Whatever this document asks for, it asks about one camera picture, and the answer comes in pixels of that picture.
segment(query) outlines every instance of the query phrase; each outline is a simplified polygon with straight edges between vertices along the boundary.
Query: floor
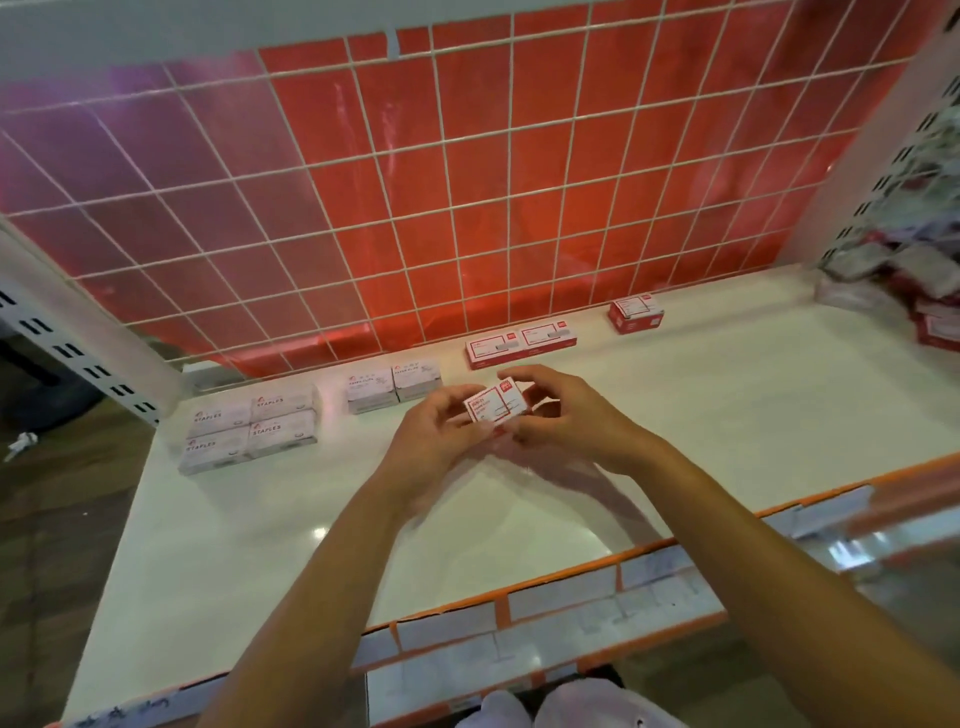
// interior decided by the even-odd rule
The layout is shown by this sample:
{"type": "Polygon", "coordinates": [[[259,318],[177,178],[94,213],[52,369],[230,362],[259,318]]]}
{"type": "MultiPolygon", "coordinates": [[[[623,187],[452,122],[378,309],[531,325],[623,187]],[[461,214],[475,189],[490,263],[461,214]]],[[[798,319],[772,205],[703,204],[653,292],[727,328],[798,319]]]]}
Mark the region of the floor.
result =
{"type": "MultiPolygon", "coordinates": [[[[0,403],[22,385],[19,372],[0,364],[0,403]]],[[[0,444],[15,434],[0,424],[0,444]]],[[[60,718],[152,435],[104,400],[0,464],[0,728],[38,728],[60,718]]],[[[958,554],[874,574],[862,585],[954,667],[960,622],[950,606],[960,602],[958,554]]],[[[615,666],[628,688],[691,728],[808,725],[730,625],[615,666]]],[[[338,728],[364,722],[362,685],[350,690],[359,691],[350,703],[361,710],[338,728]]]]}

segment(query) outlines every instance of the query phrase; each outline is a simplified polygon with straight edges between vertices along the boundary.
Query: shelf surface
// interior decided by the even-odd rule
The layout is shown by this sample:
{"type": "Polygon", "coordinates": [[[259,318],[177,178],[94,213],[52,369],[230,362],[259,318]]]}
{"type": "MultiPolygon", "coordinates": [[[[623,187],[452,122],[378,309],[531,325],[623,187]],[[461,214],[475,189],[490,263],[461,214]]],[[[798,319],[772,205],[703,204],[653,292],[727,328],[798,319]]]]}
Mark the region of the shelf surface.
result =
{"type": "MultiPolygon", "coordinates": [[[[583,376],[753,511],[954,452],[960,356],[811,291],[808,275],[779,269],[670,292],[661,328],[626,336],[595,308],[567,317],[575,348],[533,360],[583,376]]],[[[436,357],[447,383],[492,383],[463,345],[297,375],[324,398],[317,446],[189,478],[176,469],[189,413],[269,385],[182,403],[151,447],[64,718],[230,669],[410,406],[349,415],[346,377],[436,357]]],[[[401,534],[371,624],[669,535],[624,478],[507,441],[489,450],[401,534]]]]}

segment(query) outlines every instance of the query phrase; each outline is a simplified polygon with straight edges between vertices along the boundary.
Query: staples box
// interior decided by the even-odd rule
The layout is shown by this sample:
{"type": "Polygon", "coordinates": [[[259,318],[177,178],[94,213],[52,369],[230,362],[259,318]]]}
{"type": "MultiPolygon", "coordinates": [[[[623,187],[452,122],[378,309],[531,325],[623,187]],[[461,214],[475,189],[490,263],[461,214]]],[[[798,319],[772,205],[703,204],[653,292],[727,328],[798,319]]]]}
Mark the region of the staples box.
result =
{"type": "Polygon", "coordinates": [[[470,419],[474,422],[485,420],[492,423],[502,423],[517,415],[522,415],[530,408],[523,398],[516,382],[507,377],[493,387],[473,395],[464,401],[470,419]]]}
{"type": "Polygon", "coordinates": [[[237,427],[214,432],[212,435],[187,438],[183,457],[180,459],[180,473],[193,475],[249,460],[249,430],[249,427],[237,427]]]}
{"type": "Polygon", "coordinates": [[[277,384],[262,397],[253,400],[250,421],[258,423],[303,410],[320,411],[320,394],[313,384],[277,384]]]}
{"type": "Polygon", "coordinates": [[[347,380],[347,406],[354,415],[398,402],[394,375],[389,369],[354,375],[347,380]]]}
{"type": "Polygon", "coordinates": [[[229,402],[220,406],[210,405],[193,414],[186,436],[202,437],[211,432],[223,432],[250,424],[250,400],[229,402]]]}
{"type": "Polygon", "coordinates": [[[526,356],[524,349],[516,331],[503,331],[468,341],[467,363],[471,369],[494,367],[526,356]]]}
{"type": "Polygon", "coordinates": [[[301,445],[317,442],[317,413],[304,409],[250,425],[247,454],[265,457],[301,445]]]}
{"type": "Polygon", "coordinates": [[[566,324],[566,319],[557,319],[546,324],[537,324],[520,330],[520,343],[527,350],[524,356],[552,352],[575,346],[577,335],[566,324]]]}
{"type": "Polygon", "coordinates": [[[643,293],[612,302],[607,316],[618,333],[633,333],[658,327],[663,320],[663,308],[653,296],[643,293]]]}
{"type": "Polygon", "coordinates": [[[411,361],[393,368],[396,396],[400,401],[418,400],[444,382],[440,378],[440,364],[436,359],[411,361]]]}

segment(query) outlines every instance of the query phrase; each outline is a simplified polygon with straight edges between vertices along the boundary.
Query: forearm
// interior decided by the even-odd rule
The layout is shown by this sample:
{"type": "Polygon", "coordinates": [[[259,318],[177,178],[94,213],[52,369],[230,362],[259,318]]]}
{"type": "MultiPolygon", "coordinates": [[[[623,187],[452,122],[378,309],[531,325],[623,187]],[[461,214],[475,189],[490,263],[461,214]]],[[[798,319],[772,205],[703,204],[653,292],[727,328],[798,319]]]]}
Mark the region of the forearm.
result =
{"type": "Polygon", "coordinates": [[[654,450],[639,450],[635,480],[807,716],[960,724],[960,681],[945,666],[676,450],[654,450]]]}
{"type": "Polygon", "coordinates": [[[389,487],[376,486],[372,478],[348,503],[204,712],[201,728],[302,725],[336,710],[405,520],[381,495],[389,487]]]}

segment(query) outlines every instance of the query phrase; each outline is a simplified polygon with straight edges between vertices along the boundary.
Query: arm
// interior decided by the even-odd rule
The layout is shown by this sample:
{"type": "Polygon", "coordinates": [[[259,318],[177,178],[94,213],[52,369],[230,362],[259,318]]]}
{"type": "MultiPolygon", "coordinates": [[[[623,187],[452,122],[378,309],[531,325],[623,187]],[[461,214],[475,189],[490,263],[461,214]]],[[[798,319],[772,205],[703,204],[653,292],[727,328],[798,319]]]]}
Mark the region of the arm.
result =
{"type": "Polygon", "coordinates": [[[632,477],[817,725],[960,725],[960,679],[679,451],[578,377],[543,366],[500,375],[533,381],[524,395],[540,405],[539,416],[505,428],[521,442],[554,443],[632,477]]]}
{"type": "Polygon", "coordinates": [[[452,419],[483,387],[445,387],[410,409],[383,462],[347,504],[230,672],[199,728],[326,725],[367,627],[400,528],[423,514],[491,428],[452,419]]]}

